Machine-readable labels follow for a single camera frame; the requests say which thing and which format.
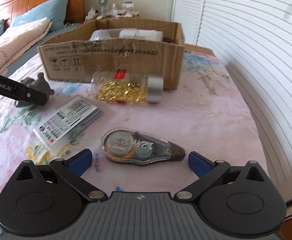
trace gray bed sheet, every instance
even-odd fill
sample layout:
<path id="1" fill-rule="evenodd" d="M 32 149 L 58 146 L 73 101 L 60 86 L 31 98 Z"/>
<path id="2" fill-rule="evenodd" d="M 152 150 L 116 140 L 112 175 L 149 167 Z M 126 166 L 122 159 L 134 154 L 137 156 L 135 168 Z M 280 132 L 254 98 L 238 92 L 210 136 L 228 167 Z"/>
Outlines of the gray bed sheet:
<path id="1" fill-rule="evenodd" d="M 71 31 L 77 28 L 80 24 L 66 24 L 65 27 L 61 30 L 48 33 L 42 40 L 35 43 L 33 46 L 30 47 L 24 54 L 22 54 L 17 60 L 12 62 L 8 66 L 8 71 L 5 73 L 5 77 L 10 77 L 17 69 L 23 66 L 29 59 L 31 59 L 34 55 L 38 53 L 37 47 L 40 46 L 42 43 L 47 41 L 48 39 L 52 38 L 53 36 L 63 34 L 65 32 Z"/>

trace floral bedsheet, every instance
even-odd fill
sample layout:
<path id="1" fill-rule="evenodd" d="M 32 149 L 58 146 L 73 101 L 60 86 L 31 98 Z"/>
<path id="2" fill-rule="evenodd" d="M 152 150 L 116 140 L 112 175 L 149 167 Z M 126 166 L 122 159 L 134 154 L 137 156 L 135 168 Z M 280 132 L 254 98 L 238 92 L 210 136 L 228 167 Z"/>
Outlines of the floral bedsheet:
<path id="1" fill-rule="evenodd" d="M 10 78 L 36 78 L 42 72 L 38 55 Z M 44 107 L 15 108 L 13 100 L 0 96 L 0 192 L 21 161 L 47 164 L 54 158 L 69 158 L 84 148 L 93 152 L 93 164 L 83 178 L 107 194 L 112 191 L 169 191 L 175 194 L 197 177 L 181 162 L 139 167 L 119 164 L 103 155 L 101 137 L 116 127 L 125 127 L 165 138 L 186 150 L 211 160 L 223 159 L 245 165 L 254 159 L 267 170 L 259 135 L 250 111 L 226 68 L 213 56 L 185 52 L 179 87 L 164 91 L 160 104 L 130 106 L 96 101 L 90 84 L 49 81 L 55 90 Z M 40 143 L 32 128 L 43 118 L 80 94 L 99 106 L 103 115 L 54 156 Z"/>

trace correction tape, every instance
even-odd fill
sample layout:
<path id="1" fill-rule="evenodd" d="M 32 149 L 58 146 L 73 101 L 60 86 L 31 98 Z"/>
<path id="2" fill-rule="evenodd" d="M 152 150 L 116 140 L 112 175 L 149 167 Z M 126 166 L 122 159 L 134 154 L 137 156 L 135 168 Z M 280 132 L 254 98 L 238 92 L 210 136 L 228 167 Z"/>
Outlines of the correction tape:
<path id="1" fill-rule="evenodd" d="M 145 165 L 160 161 L 181 161 L 185 150 L 165 139 L 117 128 L 102 139 L 105 155 L 114 162 Z"/>

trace blue gripper pad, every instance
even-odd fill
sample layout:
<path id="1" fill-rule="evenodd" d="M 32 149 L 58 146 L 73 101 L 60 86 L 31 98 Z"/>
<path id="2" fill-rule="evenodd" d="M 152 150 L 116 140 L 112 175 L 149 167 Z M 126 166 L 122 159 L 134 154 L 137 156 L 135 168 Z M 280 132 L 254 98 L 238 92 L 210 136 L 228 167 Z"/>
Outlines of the blue gripper pad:
<path id="1" fill-rule="evenodd" d="M 188 155 L 188 166 L 200 178 L 210 172 L 215 167 L 215 163 L 197 152 L 190 152 Z"/>
<path id="2" fill-rule="evenodd" d="M 92 152 L 84 149 L 65 161 L 65 164 L 70 171 L 80 177 L 92 164 Z"/>

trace screw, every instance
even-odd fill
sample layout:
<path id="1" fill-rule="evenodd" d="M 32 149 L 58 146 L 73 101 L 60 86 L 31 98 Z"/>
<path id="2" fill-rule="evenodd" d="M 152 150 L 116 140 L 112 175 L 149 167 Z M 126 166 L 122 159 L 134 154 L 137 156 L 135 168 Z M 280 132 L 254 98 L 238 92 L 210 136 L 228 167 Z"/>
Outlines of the screw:
<path id="1" fill-rule="evenodd" d="M 193 194 L 188 191 L 180 191 L 177 193 L 179 199 L 190 199 L 192 196 Z"/>
<path id="2" fill-rule="evenodd" d="M 88 196 L 92 199 L 100 199 L 100 198 L 103 198 L 104 195 L 105 195 L 105 193 L 103 193 L 100 190 L 94 190 L 94 191 L 89 192 L 89 194 L 88 194 Z"/>

